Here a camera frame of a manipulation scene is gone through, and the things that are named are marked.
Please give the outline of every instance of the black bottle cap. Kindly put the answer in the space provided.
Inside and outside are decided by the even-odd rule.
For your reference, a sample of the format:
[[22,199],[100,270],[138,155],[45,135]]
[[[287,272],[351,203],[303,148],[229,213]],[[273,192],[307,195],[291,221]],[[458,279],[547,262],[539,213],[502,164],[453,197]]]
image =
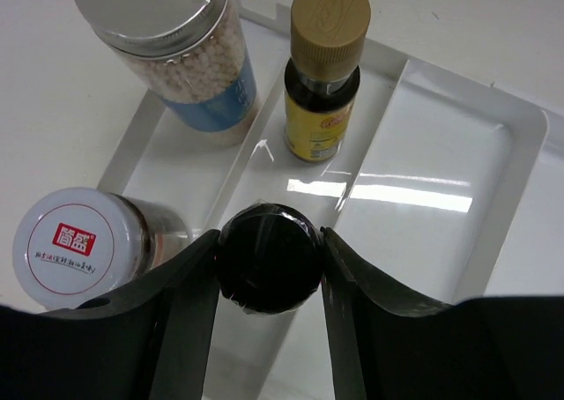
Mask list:
[[322,262],[321,234],[280,204],[238,213],[221,230],[215,257],[223,295],[262,314],[299,307],[319,286]]

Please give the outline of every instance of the gold cap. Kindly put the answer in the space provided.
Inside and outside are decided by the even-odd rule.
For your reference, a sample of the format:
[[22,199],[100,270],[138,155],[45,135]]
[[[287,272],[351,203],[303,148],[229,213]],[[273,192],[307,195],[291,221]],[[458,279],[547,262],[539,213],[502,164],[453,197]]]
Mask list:
[[345,78],[359,64],[369,23],[368,0],[293,0],[293,63],[315,80]]

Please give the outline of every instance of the red square logo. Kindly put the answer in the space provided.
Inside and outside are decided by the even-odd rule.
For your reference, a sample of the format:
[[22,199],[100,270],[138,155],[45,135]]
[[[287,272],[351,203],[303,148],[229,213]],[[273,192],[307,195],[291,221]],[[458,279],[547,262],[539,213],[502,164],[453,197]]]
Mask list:
[[66,248],[84,256],[90,255],[95,241],[96,235],[63,223],[59,224],[55,237],[53,237],[55,246]]

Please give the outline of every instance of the held bottle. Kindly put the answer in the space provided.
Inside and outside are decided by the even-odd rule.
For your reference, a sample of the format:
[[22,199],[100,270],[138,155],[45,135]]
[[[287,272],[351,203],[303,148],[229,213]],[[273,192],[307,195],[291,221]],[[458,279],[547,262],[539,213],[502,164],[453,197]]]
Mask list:
[[293,0],[285,71],[286,142],[298,158],[337,154],[360,85],[368,0]]

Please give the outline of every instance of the plastic tray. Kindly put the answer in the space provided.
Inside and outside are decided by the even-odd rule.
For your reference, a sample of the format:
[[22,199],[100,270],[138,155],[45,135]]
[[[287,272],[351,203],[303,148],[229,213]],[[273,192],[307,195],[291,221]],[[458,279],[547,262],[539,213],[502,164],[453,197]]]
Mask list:
[[[206,146],[148,93],[99,187],[168,204],[192,238],[256,200],[288,204],[442,300],[564,292],[564,120],[367,41],[341,152],[306,164],[283,139],[288,12],[242,11],[263,101],[242,146]],[[211,400],[334,398],[319,292],[279,316],[220,300],[211,344]]]

